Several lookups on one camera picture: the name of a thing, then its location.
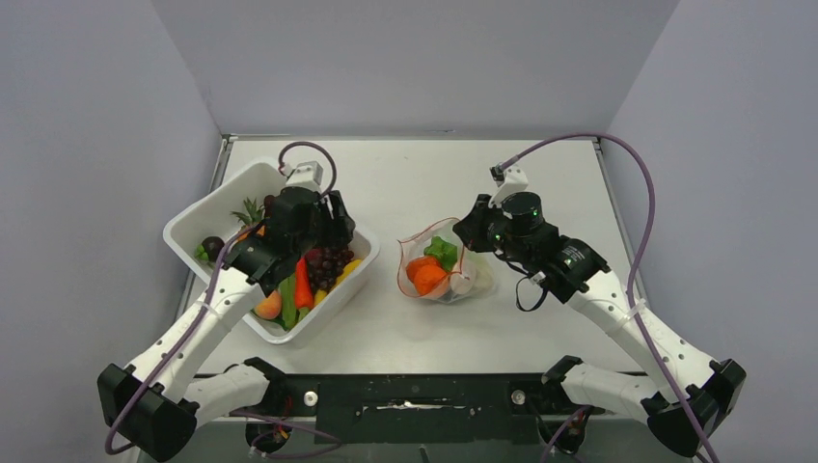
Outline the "green lettuce head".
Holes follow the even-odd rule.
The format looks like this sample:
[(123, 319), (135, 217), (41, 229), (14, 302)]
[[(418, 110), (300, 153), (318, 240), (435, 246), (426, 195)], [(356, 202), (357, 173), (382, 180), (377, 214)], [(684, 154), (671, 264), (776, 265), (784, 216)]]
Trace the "green lettuce head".
[(423, 249), (423, 255), (435, 257), (447, 272), (451, 272), (459, 260), (458, 248), (439, 235), (431, 238), (430, 243)]

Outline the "clear orange-zip bag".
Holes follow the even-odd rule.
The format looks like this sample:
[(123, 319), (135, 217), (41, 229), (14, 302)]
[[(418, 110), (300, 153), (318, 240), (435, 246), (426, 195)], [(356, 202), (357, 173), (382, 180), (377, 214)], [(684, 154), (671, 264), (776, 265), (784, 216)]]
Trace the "clear orange-zip bag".
[(422, 231), (398, 240), (396, 274), (399, 291), (413, 299), (453, 304), (487, 296), (496, 286), (486, 258), (469, 250), (454, 232), (458, 220), (438, 220)]

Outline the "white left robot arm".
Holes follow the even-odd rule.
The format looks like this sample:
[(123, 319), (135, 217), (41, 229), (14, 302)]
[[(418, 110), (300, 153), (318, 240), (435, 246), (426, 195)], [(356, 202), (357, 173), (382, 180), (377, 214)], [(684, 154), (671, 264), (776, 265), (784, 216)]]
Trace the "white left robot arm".
[(136, 447), (157, 462), (175, 457), (202, 425), (274, 395), (282, 373), (248, 360), (196, 380), (232, 328), (293, 276), (313, 248), (352, 240), (355, 222), (340, 191), (284, 188), (261, 221), (227, 240), (204, 295), (126, 366), (108, 365), (96, 380), (114, 455)]

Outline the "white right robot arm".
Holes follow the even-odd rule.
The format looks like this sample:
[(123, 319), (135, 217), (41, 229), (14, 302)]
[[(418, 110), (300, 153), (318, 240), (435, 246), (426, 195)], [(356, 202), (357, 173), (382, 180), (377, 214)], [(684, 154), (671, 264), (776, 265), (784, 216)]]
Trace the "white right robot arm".
[(644, 302), (629, 304), (620, 279), (598, 253), (544, 220), (538, 195), (515, 193), (499, 205), (490, 200), (479, 195), (454, 225), (465, 247), (492, 253), (521, 271), (593, 322), (643, 370), (611, 371), (564, 356), (543, 375), (546, 405), (558, 412), (589, 405), (629, 417), (667, 449), (695, 456), (732, 412), (745, 369), (686, 342)]

